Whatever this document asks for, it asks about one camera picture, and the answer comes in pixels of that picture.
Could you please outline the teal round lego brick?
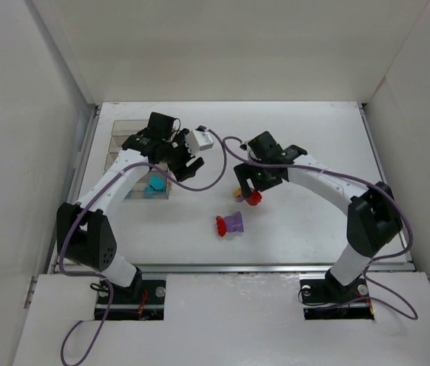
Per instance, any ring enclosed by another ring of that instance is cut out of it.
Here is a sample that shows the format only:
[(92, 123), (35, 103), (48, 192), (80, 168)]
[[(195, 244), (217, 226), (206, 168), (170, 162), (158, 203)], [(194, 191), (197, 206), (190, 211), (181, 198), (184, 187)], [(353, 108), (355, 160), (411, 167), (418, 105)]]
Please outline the teal round lego brick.
[(154, 191), (164, 191), (166, 189), (165, 180), (158, 176), (152, 176), (148, 180), (149, 187)]

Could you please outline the small blue lego brick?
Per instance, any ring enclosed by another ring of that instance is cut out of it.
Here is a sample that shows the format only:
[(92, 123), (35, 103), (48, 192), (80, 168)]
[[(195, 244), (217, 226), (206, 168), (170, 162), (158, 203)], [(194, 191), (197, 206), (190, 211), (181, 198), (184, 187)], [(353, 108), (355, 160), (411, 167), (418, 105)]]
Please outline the small blue lego brick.
[(155, 194), (155, 190), (153, 187), (150, 187), (150, 186), (145, 187), (144, 194), (143, 194), (144, 198), (153, 198), (154, 194)]

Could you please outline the clear acrylic bin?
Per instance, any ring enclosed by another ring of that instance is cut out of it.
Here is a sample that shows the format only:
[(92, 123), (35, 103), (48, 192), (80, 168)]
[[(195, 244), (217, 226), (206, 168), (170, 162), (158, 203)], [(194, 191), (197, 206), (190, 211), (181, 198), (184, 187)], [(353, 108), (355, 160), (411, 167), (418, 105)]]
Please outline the clear acrylic bin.
[(116, 161), (118, 157), (118, 153), (117, 152), (109, 152), (106, 156), (105, 159), (105, 164), (104, 164), (104, 171), (106, 172)]
[(112, 136), (130, 136), (146, 128), (148, 120), (115, 120), (111, 131)]
[(112, 136), (110, 139), (108, 152), (112, 154), (119, 153), (122, 150), (122, 145), (127, 141), (129, 135)]
[(126, 200), (168, 199), (172, 183), (159, 172), (148, 172), (128, 191)]

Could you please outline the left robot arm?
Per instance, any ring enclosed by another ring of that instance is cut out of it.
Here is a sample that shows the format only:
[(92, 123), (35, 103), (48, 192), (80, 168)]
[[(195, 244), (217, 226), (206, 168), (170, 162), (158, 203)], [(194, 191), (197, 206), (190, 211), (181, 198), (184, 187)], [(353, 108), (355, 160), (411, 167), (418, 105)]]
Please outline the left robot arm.
[(204, 164), (198, 153), (213, 146), (204, 127), (174, 131), (175, 118), (153, 112), (147, 125), (123, 142), (117, 157), (101, 179), (74, 204), (63, 203), (56, 212), (59, 269), (64, 261), (84, 265), (89, 274), (134, 292), (141, 271), (117, 252), (112, 216), (134, 185), (158, 164), (177, 182), (195, 176)]

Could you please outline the purple lego vase piece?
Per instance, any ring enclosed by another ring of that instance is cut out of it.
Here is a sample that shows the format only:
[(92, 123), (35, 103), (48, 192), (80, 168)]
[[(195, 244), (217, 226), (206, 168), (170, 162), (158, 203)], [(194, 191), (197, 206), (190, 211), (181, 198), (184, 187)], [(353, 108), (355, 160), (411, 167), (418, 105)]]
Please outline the purple lego vase piece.
[(244, 224), (241, 212), (236, 212), (223, 218), (228, 233), (243, 233)]

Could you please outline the red rounded lego brick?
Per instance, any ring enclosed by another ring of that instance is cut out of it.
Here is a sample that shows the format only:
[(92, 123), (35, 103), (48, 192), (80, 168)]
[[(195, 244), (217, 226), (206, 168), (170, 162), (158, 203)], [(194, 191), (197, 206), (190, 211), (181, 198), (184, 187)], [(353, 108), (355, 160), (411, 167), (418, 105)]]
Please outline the red rounded lego brick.
[(252, 191), (252, 193), (245, 199), (248, 205), (257, 206), (262, 201), (262, 194), (259, 191)]

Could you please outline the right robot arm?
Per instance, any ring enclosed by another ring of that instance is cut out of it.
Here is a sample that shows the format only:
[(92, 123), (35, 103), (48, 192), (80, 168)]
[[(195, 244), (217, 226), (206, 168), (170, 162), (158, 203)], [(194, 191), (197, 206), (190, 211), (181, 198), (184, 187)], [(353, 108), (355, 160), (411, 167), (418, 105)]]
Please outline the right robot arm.
[(312, 191), (337, 207), (347, 218), (347, 244), (326, 272), (324, 288), (337, 297), (361, 276), (374, 256), (402, 230), (390, 187), (379, 181), (366, 183), (329, 170), (305, 149), (282, 148), (265, 131), (241, 143), (247, 159), (236, 165), (242, 197), (247, 201), (283, 182)]

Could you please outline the aluminium frame rail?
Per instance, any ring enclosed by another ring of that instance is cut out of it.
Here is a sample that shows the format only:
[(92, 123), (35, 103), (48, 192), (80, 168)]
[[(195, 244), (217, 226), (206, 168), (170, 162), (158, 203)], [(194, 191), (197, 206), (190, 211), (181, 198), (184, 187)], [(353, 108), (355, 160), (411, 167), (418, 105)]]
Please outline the aluminium frame rail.
[[(321, 273), (326, 272), (329, 265), (137, 265), (145, 273), (179, 273), (179, 274), (208, 274), (208, 273)], [(90, 271), (90, 268), (66, 263), (67, 271)], [(411, 262), (375, 264), (370, 271), (378, 272), (413, 272), (416, 268)]]

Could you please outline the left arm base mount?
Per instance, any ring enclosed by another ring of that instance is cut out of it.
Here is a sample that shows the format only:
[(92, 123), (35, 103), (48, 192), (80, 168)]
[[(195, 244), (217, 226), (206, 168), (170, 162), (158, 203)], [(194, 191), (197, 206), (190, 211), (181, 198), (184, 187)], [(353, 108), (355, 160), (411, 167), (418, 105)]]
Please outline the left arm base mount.
[(161, 321), (165, 315), (166, 280), (160, 278), (143, 279), (140, 289), (130, 293), (124, 287), (113, 284), (113, 299), (107, 310), (110, 299), (109, 287), (105, 280), (98, 284), (91, 283), (90, 289), (96, 294), (94, 319), (110, 321)]

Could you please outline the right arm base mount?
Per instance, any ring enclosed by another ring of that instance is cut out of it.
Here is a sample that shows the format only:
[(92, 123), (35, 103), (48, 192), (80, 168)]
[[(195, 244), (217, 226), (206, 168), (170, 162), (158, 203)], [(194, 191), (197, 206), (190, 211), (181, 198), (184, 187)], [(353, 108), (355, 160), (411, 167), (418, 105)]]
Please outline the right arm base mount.
[(298, 300), (303, 304), (305, 320), (374, 320), (368, 294), (363, 278), (345, 287), (312, 278), (300, 280)]

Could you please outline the yellow lego brick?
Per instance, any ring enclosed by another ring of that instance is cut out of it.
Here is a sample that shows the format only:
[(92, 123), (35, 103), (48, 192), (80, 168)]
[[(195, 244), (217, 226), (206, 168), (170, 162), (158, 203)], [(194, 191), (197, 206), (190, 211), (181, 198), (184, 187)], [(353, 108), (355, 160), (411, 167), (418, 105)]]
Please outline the yellow lego brick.
[(237, 188), (234, 192), (233, 195), (235, 197), (241, 197), (242, 196), (242, 190), (240, 188)]

